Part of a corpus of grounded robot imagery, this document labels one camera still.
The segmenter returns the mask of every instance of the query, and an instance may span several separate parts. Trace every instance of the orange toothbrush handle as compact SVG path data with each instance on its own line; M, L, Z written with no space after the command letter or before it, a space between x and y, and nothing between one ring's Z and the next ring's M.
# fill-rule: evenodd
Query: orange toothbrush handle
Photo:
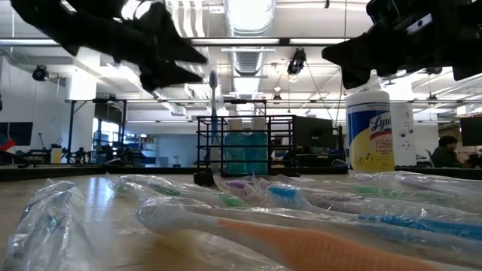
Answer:
M364 247L316 230L218 219L219 226L273 246L294 271L439 271L421 260Z

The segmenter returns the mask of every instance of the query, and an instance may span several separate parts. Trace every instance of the blue bottle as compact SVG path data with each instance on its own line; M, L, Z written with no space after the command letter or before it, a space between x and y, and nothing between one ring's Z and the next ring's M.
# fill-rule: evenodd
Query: blue bottle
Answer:
M231 119L227 122L230 131L243 130L243 121L240 119ZM229 132L224 138L224 156L226 160L245 161L245 148L229 148L228 146L247 145L248 136L244 132ZM228 162L226 163L227 174L244 175L248 173L248 166L245 162Z
M251 122L252 130L265 130L266 120L263 117L253 117ZM262 145L263 147L246 148L248 160L268 161L268 134L265 132L252 132L248 136L248 145ZM268 163L249 163L249 174L268 174Z

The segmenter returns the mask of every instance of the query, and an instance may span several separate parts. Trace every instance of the yellow object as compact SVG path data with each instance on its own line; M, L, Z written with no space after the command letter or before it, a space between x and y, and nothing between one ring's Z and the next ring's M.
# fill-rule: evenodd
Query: yellow object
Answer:
M390 96L360 92L346 102L350 172L395 170Z
M50 163L61 163L62 162L62 149L52 148L50 153Z

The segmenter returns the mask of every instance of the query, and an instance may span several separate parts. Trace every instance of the air duct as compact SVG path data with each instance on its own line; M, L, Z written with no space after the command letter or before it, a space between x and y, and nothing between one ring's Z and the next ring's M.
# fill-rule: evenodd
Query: air duct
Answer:
M229 36L241 38L267 37L274 21L276 0L224 0L224 9ZM259 88L264 52L262 47L253 47L254 52L235 51L231 53L233 75L251 78L234 78L235 91L254 94Z

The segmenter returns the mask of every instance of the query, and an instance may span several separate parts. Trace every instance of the blue toothbrush handle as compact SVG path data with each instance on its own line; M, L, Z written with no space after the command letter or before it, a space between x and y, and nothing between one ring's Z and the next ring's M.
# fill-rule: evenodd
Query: blue toothbrush handle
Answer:
M424 230L433 233L450 234L468 239L482 240L482 226L458 224L428 219L413 219L397 215L359 215L358 219L379 221L393 226Z

